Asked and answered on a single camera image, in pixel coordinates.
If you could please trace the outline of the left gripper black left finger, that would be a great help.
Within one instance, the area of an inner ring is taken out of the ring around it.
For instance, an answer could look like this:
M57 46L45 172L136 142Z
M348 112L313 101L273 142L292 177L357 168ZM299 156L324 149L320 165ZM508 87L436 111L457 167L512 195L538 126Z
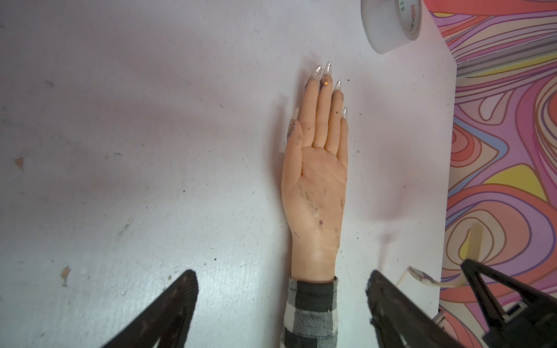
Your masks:
M104 347L183 348L198 294L196 273L185 271Z

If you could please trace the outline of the plaid sleeved forearm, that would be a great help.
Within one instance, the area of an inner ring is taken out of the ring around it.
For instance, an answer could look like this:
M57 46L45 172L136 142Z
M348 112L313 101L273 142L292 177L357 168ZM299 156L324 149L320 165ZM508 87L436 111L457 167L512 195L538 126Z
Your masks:
M289 280L282 347L337 347L337 284Z

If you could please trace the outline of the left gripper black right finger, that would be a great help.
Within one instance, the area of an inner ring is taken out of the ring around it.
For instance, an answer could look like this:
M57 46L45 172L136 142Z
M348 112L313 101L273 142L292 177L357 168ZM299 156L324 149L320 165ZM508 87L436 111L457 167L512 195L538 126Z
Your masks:
M461 346L378 270L371 273L366 295L379 347Z

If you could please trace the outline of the beige wrist watch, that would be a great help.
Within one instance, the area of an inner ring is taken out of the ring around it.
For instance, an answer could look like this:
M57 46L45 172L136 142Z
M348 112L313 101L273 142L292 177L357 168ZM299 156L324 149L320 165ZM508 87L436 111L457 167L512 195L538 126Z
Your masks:
M411 266L407 267L408 273L415 278L417 281L428 287L439 287L441 289L454 289L458 287L464 287L468 284L466 277L461 274L456 279L452 281L436 281L427 273L420 271L417 268Z

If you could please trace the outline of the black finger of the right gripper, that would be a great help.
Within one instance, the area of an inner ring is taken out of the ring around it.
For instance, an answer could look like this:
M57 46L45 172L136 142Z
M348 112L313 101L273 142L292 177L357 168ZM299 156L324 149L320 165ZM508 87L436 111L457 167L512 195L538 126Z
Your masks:
M477 261L461 265L488 326L488 347L555 347L556 298ZM499 286L515 296L502 306L495 297Z

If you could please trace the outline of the person's hand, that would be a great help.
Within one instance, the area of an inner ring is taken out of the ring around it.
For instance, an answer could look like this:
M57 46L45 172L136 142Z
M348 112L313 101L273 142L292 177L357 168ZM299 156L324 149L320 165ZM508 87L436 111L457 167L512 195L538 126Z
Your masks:
M348 184L348 111L332 65L319 65L290 120L281 200L292 235L291 277L334 280Z

